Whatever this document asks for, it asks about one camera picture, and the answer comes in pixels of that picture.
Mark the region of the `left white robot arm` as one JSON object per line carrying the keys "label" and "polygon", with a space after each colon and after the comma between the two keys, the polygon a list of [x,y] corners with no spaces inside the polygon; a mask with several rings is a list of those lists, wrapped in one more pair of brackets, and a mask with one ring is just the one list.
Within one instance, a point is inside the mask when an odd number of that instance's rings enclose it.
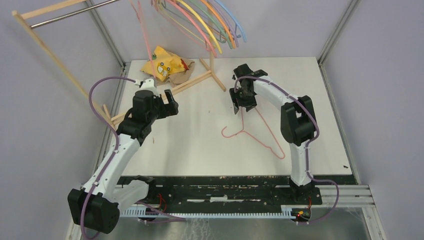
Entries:
{"label": "left white robot arm", "polygon": [[123,171],[131,158],[142,146],[152,131],[156,120],[178,114],[179,104],[170,89],[162,96],[151,90],[138,90],[132,99],[132,107],[114,133],[115,143],[105,159],[80,190],[72,189],[68,194],[72,220],[87,236],[90,229],[97,234],[109,234],[117,225],[121,213],[142,200],[150,204],[157,198],[158,191],[151,186],[152,179],[142,177],[132,180],[121,189],[116,189]]}

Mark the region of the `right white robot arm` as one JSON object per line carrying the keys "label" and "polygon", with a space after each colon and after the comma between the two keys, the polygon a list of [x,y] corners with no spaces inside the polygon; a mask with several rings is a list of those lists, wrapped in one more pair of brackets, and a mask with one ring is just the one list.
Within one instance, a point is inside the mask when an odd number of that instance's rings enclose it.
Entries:
{"label": "right white robot arm", "polygon": [[234,113],[247,112],[257,106],[256,96],[265,98],[280,112],[280,132],[290,147],[291,172],[289,199],[302,204],[309,198],[306,187],[313,175],[309,168],[309,145],[319,136],[312,99],[308,95],[290,94],[262,69],[253,71],[244,63],[233,69],[235,84],[229,89]]}

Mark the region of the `light blue hanger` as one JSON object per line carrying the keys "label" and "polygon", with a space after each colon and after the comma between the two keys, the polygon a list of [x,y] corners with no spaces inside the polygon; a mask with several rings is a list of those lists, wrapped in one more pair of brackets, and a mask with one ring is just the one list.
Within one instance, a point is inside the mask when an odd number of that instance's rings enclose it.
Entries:
{"label": "light blue hanger", "polygon": [[236,18],[236,16],[233,14],[233,12],[221,0],[215,0],[214,2],[217,3],[218,6],[220,6],[226,12],[226,14],[230,17],[230,19],[234,22],[232,35],[234,36],[236,47],[239,46],[238,39],[242,39],[243,42],[246,43],[247,42],[246,33],[243,27],[241,26],[241,24],[239,23],[238,19]]}

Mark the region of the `pink plastic hanger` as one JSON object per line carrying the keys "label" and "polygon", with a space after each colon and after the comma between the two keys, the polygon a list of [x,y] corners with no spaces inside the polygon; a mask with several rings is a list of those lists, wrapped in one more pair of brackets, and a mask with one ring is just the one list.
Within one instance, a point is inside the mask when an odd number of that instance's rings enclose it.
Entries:
{"label": "pink plastic hanger", "polygon": [[[196,44],[204,47],[211,57],[215,58],[218,54],[222,53],[218,40],[208,24],[188,3],[183,0],[153,0],[152,6],[159,13],[170,19],[182,32],[188,34]],[[182,22],[177,20],[176,17],[186,20],[196,29],[197,33],[190,30]]]}

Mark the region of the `pink wire hanger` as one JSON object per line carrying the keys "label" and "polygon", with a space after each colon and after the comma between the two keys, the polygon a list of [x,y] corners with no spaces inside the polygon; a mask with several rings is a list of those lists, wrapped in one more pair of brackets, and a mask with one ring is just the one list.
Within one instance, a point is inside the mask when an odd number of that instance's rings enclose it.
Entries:
{"label": "pink wire hanger", "polygon": [[247,142],[264,149],[276,159],[286,158],[286,152],[279,138],[258,109],[254,109],[253,112],[241,109],[237,117],[238,120],[235,123],[221,129],[220,134],[223,138],[239,140],[246,138]]}
{"label": "pink wire hanger", "polygon": [[136,4],[133,0],[130,0],[129,2],[131,4],[131,7],[133,8],[135,15],[136,15],[136,18],[139,22],[139,25],[140,25],[140,28],[141,28],[141,31],[142,31],[142,35],[143,35],[143,39],[144,39],[144,43],[145,43],[145,47],[146,47],[146,50],[147,50],[147,53],[148,53],[148,60],[150,62],[151,73],[152,73],[152,76],[156,79],[157,74],[156,74],[156,70],[155,70],[155,65],[153,63],[152,51],[151,51],[150,42],[149,42],[149,35],[148,35],[148,30],[147,30],[145,19],[144,19],[142,5],[141,5],[139,0],[136,1]]}

